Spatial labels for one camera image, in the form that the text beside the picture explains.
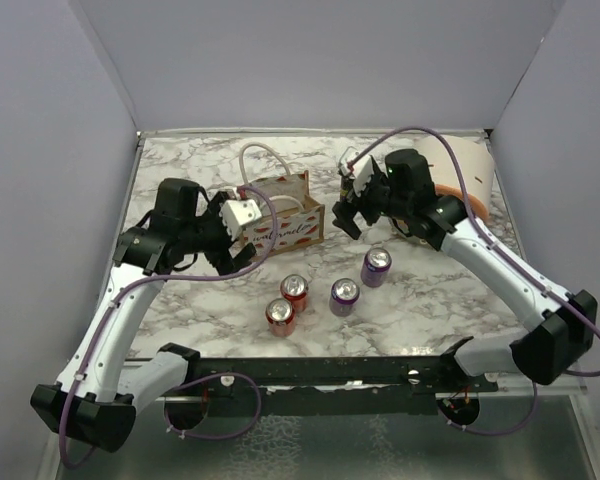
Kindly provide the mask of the watermelon canvas tote bag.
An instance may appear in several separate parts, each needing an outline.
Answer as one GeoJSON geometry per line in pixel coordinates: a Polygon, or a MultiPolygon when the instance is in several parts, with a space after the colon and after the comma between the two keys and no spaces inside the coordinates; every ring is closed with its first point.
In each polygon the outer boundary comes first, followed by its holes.
{"type": "Polygon", "coordinates": [[[261,191],[274,205],[278,230],[271,255],[303,249],[324,241],[325,205],[310,195],[308,170],[293,172],[275,150],[260,142],[249,142],[242,146],[238,153],[238,165],[243,183],[261,191]],[[249,148],[259,148],[271,154],[284,172],[249,180],[245,167],[245,153],[249,148]]]}

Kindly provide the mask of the red cola can front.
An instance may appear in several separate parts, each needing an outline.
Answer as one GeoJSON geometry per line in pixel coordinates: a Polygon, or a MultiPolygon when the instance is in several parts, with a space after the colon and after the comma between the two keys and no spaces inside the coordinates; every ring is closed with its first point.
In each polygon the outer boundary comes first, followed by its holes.
{"type": "Polygon", "coordinates": [[[276,337],[287,337],[295,330],[295,310],[285,298],[272,300],[265,309],[270,332],[276,337]]]}

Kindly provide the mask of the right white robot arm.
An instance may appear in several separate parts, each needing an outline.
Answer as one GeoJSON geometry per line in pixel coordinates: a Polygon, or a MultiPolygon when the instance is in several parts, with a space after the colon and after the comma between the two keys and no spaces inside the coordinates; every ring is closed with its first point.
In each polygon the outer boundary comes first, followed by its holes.
{"type": "Polygon", "coordinates": [[[333,207],[334,225],[351,238],[386,216],[403,221],[411,236],[456,260],[488,286],[514,313],[522,328],[508,335],[468,338],[450,347],[439,367],[441,383],[461,391],[486,373],[521,373],[549,385],[592,346],[587,329],[597,301],[587,291],[573,294],[531,269],[499,242],[484,223],[471,218],[453,195],[437,193],[424,156],[401,149],[378,166],[347,152],[338,161],[341,194],[333,207]]]}

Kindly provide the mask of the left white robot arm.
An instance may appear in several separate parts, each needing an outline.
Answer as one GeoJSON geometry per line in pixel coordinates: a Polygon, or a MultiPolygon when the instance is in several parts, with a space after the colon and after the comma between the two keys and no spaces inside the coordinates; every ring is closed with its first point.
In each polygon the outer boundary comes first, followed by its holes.
{"type": "Polygon", "coordinates": [[[32,408],[58,434],[62,452],[68,440],[76,440],[113,453],[151,402],[172,389],[186,395],[198,388],[195,350],[169,343],[129,374],[123,371],[127,354],[164,285],[184,279],[180,264],[186,256],[203,255],[218,281],[250,270],[255,247],[246,244],[238,254],[231,248],[261,217],[257,201],[242,187],[207,198],[191,180],[159,184],[153,208],[118,237],[103,297],[78,349],[53,384],[39,384],[32,393],[32,408]],[[199,212],[204,198],[206,208],[199,212]]]}

